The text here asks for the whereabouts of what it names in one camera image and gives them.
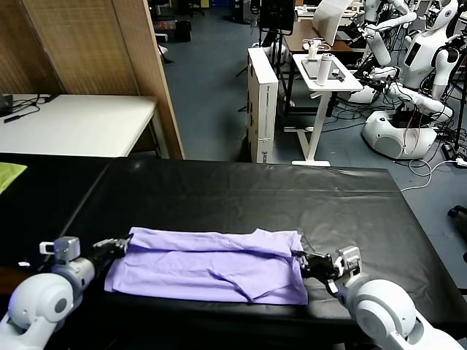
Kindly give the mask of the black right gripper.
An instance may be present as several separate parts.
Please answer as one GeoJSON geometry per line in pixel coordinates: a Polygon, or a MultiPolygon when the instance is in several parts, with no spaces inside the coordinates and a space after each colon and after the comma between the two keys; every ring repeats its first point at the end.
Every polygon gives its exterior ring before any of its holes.
{"type": "Polygon", "coordinates": [[[338,276],[338,268],[333,264],[329,254],[308,254],[294,251],[293,256],[299,261],[302,273],[308,271],[308,276],[315,279],[335,279],[338,276]]]}

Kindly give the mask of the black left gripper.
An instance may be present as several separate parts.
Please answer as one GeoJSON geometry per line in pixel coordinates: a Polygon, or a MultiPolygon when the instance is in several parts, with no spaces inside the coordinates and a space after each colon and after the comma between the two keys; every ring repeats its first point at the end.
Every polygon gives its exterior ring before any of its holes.
{"type": "Polygon", "coordinates": [[[133,235],[122,238],[107,238],[92,245],[89,254],[89,261],[92,263],[95,272],[102,272],[110,264],[116,255],[125,255],[128,244],[133,235]]]}

